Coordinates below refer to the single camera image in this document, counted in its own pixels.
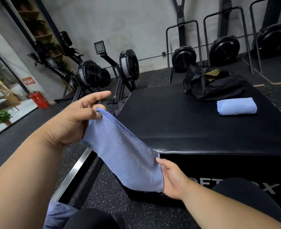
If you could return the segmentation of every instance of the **folded blue towel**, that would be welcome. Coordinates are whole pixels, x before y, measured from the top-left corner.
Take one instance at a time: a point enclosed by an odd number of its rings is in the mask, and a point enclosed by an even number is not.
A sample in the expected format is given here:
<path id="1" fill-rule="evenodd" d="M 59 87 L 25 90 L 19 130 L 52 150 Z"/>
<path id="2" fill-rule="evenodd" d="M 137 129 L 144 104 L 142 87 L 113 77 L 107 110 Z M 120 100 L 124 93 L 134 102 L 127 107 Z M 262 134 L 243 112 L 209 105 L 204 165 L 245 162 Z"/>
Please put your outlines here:
<path id="1" fill-rule="evenodd" d="M 101 108 L 99 120 L 89 120 L 82 144 L 102 158 L 121 183 L 136 191 L 161 192 L 164 188 L 159 153 L 146 146 L 112 114 Z"/>
<path id="2" fill-rule="evenodd" d="M 238 98 L 217 101 L 217 109 L 220 115 L 254 114 L 257 106 L 253 98 Z"/>
<path id="3" fill-rule="evenodd" d="M 48 205 L 43 229 L 62 229 L 70 217 L 73 216 L 77 211 L 78 210 L 72 206 L 51 201 Z"/>

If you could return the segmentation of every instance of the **red fire extinguisher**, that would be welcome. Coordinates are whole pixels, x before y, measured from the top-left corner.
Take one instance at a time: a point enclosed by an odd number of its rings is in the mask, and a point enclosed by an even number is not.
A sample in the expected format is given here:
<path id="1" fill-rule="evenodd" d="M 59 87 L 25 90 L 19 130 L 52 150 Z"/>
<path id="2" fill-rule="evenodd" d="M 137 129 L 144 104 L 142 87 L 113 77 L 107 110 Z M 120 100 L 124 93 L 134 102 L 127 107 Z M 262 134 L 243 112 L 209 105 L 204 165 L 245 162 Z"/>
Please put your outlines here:
<path id="1" fill-rule="evenodd" d="M 36 103 L 36 105 L 39 107 L 39 109 L 43 109 L 43 105 L 41 104 L 41 102 L 35 97 L 35 93 L 34 92 L 30 92 L 29 93 L 29 97 L 30 99 L 33 100 L 33 102 Z"/>
<path id="2" fill-rule="evenodd" d="M 46 99 L 44 98 L 44 96 L 40 92 L 35 92 L 34 97 L 40 101 L 43 108 L 49 107 L 49 103 L 46 101 Z"/>

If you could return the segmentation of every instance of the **black bag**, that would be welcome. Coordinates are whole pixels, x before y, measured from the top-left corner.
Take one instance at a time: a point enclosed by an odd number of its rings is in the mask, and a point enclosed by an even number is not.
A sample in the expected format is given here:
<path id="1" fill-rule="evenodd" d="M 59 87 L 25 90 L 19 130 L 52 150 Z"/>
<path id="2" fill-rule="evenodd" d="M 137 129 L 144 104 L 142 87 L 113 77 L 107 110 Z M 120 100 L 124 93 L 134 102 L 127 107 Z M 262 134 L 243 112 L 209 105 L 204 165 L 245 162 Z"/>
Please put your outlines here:
<path id="1" fill-rule="evenodd" d="M 184 79 L 184 92 L 198 101 L 224 100 L 239 95 L 247 81 L 240 75 L 216 67 L 190 65 Z"/>

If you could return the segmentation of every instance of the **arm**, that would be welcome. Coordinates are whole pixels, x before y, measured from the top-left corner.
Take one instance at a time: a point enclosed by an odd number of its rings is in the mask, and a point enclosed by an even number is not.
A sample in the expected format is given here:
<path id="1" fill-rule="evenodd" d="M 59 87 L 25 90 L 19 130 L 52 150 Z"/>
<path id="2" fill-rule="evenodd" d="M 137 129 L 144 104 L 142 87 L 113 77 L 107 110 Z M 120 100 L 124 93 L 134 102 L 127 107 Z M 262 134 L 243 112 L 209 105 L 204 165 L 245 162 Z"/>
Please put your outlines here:
<path id="1" fill-rule="evenodd" d="M 70 104 L 31 134 L 0 167 L 0 228 L 43 228 L 62 161 L 63 146 L 84 135 L 87 121 L 99 119 L 110 92 L 97 92 Z"/>
<path id="2" fill-rule="evenodd" d="M 281 223 L 270 216 L 190 180 L 175 163 L 156 161 L 162 165 L 163 192 L 182 200 L 202 229 L 281 229 Z"/>

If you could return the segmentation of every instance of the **black pants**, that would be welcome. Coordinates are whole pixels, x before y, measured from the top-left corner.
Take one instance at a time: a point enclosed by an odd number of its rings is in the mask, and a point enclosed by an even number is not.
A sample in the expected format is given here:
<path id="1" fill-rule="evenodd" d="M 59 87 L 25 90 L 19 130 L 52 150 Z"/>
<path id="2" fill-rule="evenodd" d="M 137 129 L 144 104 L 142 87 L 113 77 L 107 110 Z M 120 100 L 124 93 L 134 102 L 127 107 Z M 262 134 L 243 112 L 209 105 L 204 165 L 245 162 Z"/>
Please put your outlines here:
<path id="1" fill-rule="evenodd" d="M 281 222 L 281 208 L 262 189 L 242 178 L 228 178 L 215 185 L 214 191 L 244 203 Z M 64 229 L 119 229 L 113 217 L 98 209 L 82 209 L 72 216 Z"/>

